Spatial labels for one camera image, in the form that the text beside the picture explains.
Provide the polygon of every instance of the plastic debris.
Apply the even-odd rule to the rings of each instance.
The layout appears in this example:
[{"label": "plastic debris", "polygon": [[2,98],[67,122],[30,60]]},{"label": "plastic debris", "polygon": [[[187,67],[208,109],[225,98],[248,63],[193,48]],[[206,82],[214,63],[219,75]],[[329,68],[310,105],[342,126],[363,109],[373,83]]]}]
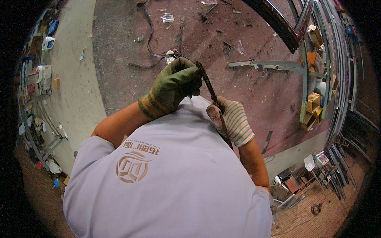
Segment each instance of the plastic debris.
[{"label": "plastic debris", "polygon": [[205,4],[205,5],[213,5],[213,4],[217,4],[217,0],[204,0],[204,1],[201,1],[202,4]]},{"label": "plastic debris", "polygon": [[161,16],[160,18],[163,19],[163,23],[168,23],[168,22],[171,23],[166,29],[170,28],[171,25],[173,24],[174,17],[170,13],[164,13],[164,15]]},{"label": "plastic debris", "polygon": [[238,41],[238,48],[237,48],[237,50],[238,50],[238,52],[239,52],[240,54],[243,54],[244,51],[245,51],[244,48],[243,48],[243,46],[242,46],[241,40]]},{"label": "plastic debris", "polygon": [[86,50],[86,47],[83,48],[82,53],[81,53],[81,55],[79,56],[79,61],[82,61],[82,60],[83,60],[83,57],[85,56],[85,50]]},{"label": "plastic debris", "polygon": [[141,37],[138,37],[138,42],[141,42],[144,40],[144,35],[142,35]]}]

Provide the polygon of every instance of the white plastic container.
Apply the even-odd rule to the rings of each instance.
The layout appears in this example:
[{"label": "white plastic container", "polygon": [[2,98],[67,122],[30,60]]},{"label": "white plastic container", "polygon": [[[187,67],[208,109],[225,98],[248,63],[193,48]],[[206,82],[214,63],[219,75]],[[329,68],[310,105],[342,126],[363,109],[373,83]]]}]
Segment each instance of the white plastic container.
[{"label": "white plastic container", "polygon": [[41,82],[44,79],[51,77],[51,65],[40,65],[37,67],[36,72],[38,72],[37,83]]},{"label": "white plastic container", "polygon": [[42,42],[41,50],[48,50],[53,48],[54,41],[54,37],[45,37],[44,41]]}]

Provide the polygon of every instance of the electric wire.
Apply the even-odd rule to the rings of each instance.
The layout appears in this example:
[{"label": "electric wire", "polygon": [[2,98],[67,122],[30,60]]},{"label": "electric wire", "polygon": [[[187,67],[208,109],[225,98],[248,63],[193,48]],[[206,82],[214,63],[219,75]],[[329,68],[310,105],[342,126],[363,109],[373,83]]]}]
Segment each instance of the electric wire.
[{"label": "electric wire", "polygon": [[140,2],[138,3],[136,6],[138,8],[140,7],[143,7],[144,6],[144,13],[145,13],[145,16],[146,16],[146,19],[147,19],[147,22],[149,24],[149,26],[151,27],[151,33],[149,35],[149,38],[148,38],[148,43],[147,43],[147,50],[149,51],[149,53],[151,53],[151,55],[153,56],[156,56],[156,57],[161,57],[161,59],[159,61],[157,61],[154,65],[151,65],[151,66],[144,66],[144,65],[137,65],[137,64],[133,64],[133,63],[128,63],[128,65],[130,66],[134,66],[134,67],[138,67],[138,68],[143,68],[143,69],[150,69],[150,68],[153,68],[155,67],[162,59],[164,59],[165,57],[174,57],[174,58],[179,58],[179,57],[183,57],[183,58],[186,58],[186,59],[189,59],[181,54],[176,54],[176,53],[173,53],[173,54],[155,54],[149,44],[151,43],[151,40],[152,40],[152,36],[154,34],[154,28],[152,26],[152,21],[151,21],[151,18],[149,17],[149,14],[148,14],[148,11],[147,11],[147,6],[146,6],[146,3],[148,2],[149,0],[145,0],[144,2]]}]

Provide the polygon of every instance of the metal stand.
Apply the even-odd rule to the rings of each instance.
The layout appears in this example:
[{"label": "metal stand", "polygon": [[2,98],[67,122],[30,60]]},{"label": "metal stand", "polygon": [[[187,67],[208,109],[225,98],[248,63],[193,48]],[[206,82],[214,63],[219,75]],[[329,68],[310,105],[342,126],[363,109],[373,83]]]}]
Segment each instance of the metal stand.
[{"label": "metal stand", "polygon": [[[44,98],[44,97],[37,97],[36,100],[34,100],[33,102],[36,102],[38,101],[39,99],[41,98]],[[33,136],[32,136],[32,133],[30,132],[30,129],[29,129],[29,126],[28,126],[28,122],[27,122],[27,117],[26,117],[26,114],[25,114],[25,105],[21,99],[21,94],[18,95],[18,102],[19,102],[19,111],[20,111],[20,118],[21,118],[21,121],[24,123],[24,126],[25,126],[25,132],[27,134],[27,137],[28,137],[28,140],[30,142],[30,144],[32,145],[32,148],[34,150],[34,152],[36,153],[37,155],[37,158],[38,160],[42,163],[42,166],[47,170],[49,171],[49,167],[45,164],[45,160],[48,158],[48,156],[53,152],[53,150],[60,144],[62,143],[62,141],[67,141],[67,138],[65,137],[61,137],[61,136],[55,136],[54,140],[52,142],[50,142],[42,151],[42,153],[40,153],[40,151],[38,150],[34,140],[33,140]]]}]

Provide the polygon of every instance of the gloved hand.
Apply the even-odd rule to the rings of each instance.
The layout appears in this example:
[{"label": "gloved hand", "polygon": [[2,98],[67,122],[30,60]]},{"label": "gloved hand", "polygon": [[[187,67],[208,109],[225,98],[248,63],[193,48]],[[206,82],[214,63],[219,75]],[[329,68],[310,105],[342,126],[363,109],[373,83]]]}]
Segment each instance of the gloved hand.
[{"label": "gloved hand", "polygon": [[201,85],[196,65],[178,58],[160,72],[149,93],[139,99],[139,108],[150,120],[155,120],[176,111],[184,97],[200,95]]},{"label": "gloved hand", "polygon": [[[237,101],[230,101],[222,96],[217,97],[217,102],[221,106],[225,125],[227,129],[227,136],[234,142],[236,147],[241,147],[254,138],[254,133],[251,131],[250,125],[247,122],[246,113],[242,104]],[[222,122],[219,117],[220,109],[211,104],[207,108],[207,114],[212,120],[219,134],[226,135],[222,130]]]}]

